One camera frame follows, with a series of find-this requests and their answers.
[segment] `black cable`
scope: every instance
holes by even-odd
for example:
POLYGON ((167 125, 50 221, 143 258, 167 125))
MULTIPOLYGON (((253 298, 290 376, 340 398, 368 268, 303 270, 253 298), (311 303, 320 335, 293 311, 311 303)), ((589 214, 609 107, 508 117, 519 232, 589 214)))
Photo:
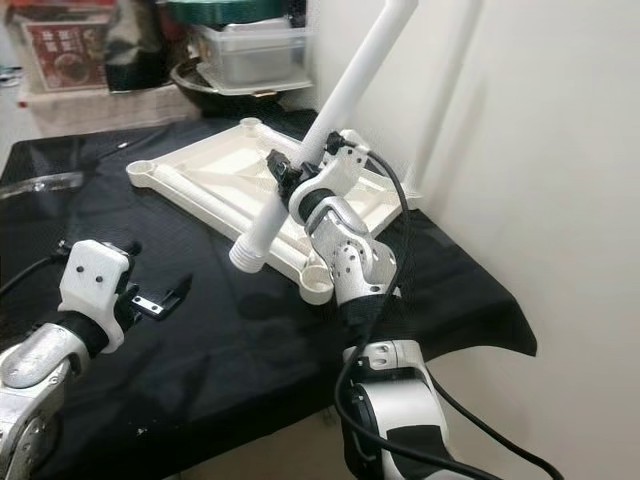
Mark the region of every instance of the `black cable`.
MULTIPOLYGON (((352 148, 354 150, 358 148, 357 144, 346 141, 346 140, 343 141, 343 146, 352 148)), ((472 467, 470 465, 466 465, 464 463, 457 462, 455 460, 450 460, 448 458, 442 458, 435 455, 431 455, 426 452, 420 452, 418 450, 414 450, 414 449, 405 447, 403 445, 390 442, 382 438, 381 436, 373 432, 370 432, 369 430, 364 428, 362 425, 360 425, 357 421, 355 421, 355 419, 353 419, 353 417, 351 417, 351 415, 347 412, 344 405, 342 404, 343 390, 348 383, 349 376, 350 376, 349 374, 353 369, 353 367, 355 366, 358 357, 360 357, 365 347, 369 343, 371 336, 373 334, 374 327, 382 318, 382 315, 389 303, 389 300, 391 299, 393 292, 395 291, 396 287, 398 286, 398 283, 400 282, 400 276, 404 271, 404 268, 407 263, 407 258, 409 256, 409 246, 410 246, 409 234, 411 231, 411 219, 409 217, 409 205, 407 203, 407 198, 404 194, 404 189, 402 188, 402 183, 400 182, 400 179, 398 178, 396 173, 393 171, 391 166, 382 157, 380 157, 379 155, 377 155, 372 151, 369 151, 367 155, 371 160, 377 163, 378 166, 385 171, 386 175, 389 177, 389 179, 393 183, 393 186, 396 189, 396 192, 398 194, 398 198, 400 200, 400 206, 402 208, 401 215, 402 215, 403 226, 404 226, 404 229, 403 229, 404 232, 402 236, 402 251, 404 252, 404 254, 402 256, 402 260, 398 262, 398 268, 396 269, 393 275, 393 278, 389 282, 389 287, 385 292, 385 296, 383 298, 380 314, 371 323, 371 325, 369 325, 369 328, 367 329, 367 332, 364 335, 362 342, 354 349, 353 353, 351 354, 347 362, 344 364, 344 366, 342 367, 342 370, 340 371, 340 374, 338 375, 338 380, 336 381, 334 392, 333 392, 336 411, 338 412, 338 415, 340 416, 340 418, 343 421, 345 421, 353 430, 358 432, 363 437, 366 437, 368 440, 376 444, 378 447, 384 450, 388 450, 391 453, 395 453, 397 455, 401 455, 403 457, 410 458, 418 462, 426 463, 429 465, 435 465, 445 470, 450 470, 452 472, 473 477, 479 480, 500 480, 498 477, 491 475, 490 473, 484 472, 478 468, 472 467)))
POLYGON ((0 299, 4 297, 7 293, 17 287, 23 280, 37 272, 41 268, 44 268, 48 265, 52 265, 57 261, 55 256, 49 256, 38 260, 37 262, 29 265, 27 268, 18 273, 15 277, 5 283, 2 288, 0 288, 0 299))
POLYGON ((437 380, 435 378, 433 378, 433 375, 431 375, 431 372, 429 372, 429 376, 431 377, 431 382, 433 383, 434 388, 440 394, 440 396, 442 398, 444 398, 449 405, 451 405, 453 408, 455 408, 463 417, 465 417, 467 420, 469 420, 471 423, 473 423, 476 427, 478 427, 484 433, 489 435, 491 438, 493 438, 496 442, 498 442, 500 445, 505 447, 507 450, 515 453, 519 457, 525 459, 527 462, 529 462, 529 463, 535 465, 536 467, 539 467, 542 470, 544 470, 545 472, 547 472, 549 474, 549 476, 551 478, 553 478, 554 480, 563 480, 564 479, 562 474, 553 465, 551 465, 549 462, 547 462, 543 458, 540 458, 540 457, 534 455, 531 452, 528 452, 524 448, 516 445, 515 443, 513 443, 508 438, 505 438, 500 433, 498 433, 494 429, 492 429, 489 425, 487 425, 482 420, 480 420, 478 417, 476 417, 469 410, 467 410, 462 405, 460 405, 458 403, 458 401, 455 398, 453 398, 449 394, 449 392, 447 392, 442 387, 442 385, 440 385, 437 382, 437 380))

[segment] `black bowl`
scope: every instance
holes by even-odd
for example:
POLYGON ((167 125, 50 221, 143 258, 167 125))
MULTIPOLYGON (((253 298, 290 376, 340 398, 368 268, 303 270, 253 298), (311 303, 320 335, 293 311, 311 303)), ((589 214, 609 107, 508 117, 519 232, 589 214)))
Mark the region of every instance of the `black bowl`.
POLYGON ((233 96, 218 93, 198 73, 198 63, 200 58, 196 57, 176 65, 171 70, 171 80, 191 103, 202 110, 203 116, 260 116, 281 110, 279 92, 233 96))

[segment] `plastic storage box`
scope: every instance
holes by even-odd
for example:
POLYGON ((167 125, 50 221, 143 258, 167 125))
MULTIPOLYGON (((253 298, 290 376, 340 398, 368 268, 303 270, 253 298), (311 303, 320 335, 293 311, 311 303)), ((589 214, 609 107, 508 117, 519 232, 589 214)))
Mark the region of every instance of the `plastic storage box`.
POLYGON ((228 25, 225 31, 196 27, 203 62, 227 88, 274 83, 304 74, 306 28, 290 28, 285 18, 228 25))

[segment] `table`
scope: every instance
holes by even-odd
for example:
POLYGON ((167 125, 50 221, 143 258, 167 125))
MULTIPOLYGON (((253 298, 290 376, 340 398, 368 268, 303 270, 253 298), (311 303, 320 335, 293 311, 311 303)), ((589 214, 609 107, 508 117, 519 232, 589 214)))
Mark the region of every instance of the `table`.
MULTIPOLYGON (((265 123, 300 138, 308 112, 265 123)), ((0 187, 62 172, 82 185, 0 201, 1 280, 48 255, 61 238, 142 242, 132 279, 161 292, 193 273, 192 291, 163 323, 144 320, 111 355, 69 389, 64 433, 35 475, 54 479, 159 479, 288 426, 331 403, 344 332, 331 305, 313 307, 297 286, 266 267, 232 267, 232 242, 151 190, 137 190, 125 166, 229 128, 207 119, 138 130, 16 144, 0 187)), ((425 358, 474 345, 528 355, 536 340, 515 299, 419 211, 405 317, 391 325, 420 341, 425 358)), ((399 244, 400 223, 378 238, 399 244)), ((56 318, 61 270, 51 267, 0 305, 0 348, 37 322, 56 318)))

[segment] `black cloth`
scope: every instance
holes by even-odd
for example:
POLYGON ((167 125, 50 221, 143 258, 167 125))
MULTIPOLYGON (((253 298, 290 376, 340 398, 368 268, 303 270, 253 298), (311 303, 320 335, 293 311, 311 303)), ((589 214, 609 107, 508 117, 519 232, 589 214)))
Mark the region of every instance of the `black cloth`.
MULTIPOLYGON (((283 115, 270 124, 300 138, 312 118, 283 115)), ((345 346, 335 308, 307 305, 269 267, 237 271, 230 240, 152 190, 132 187, 125 173, 132 161, 234 124, 208 119, 14 145, 1 186, 61 172, 83 172, 84 184, 0 201, 2 283, 61 238, 140 241, 132 280, 143 293, 194 274, 171 318, 136 325, 116 353, 99 355, 70 387, 60 446, 36 479, 162 478, 331 403, 345 346)), ((412 221, 400 334, 420 341, 426 358, 473 345, 535 354, 514 298, 425 215, 412 212, 412 221)), ((401 231, 396 220, 379 239, 394 248, 401 231)), ((55 320, 61 271, 35 274, 2 301, 0 348, 55 320)))

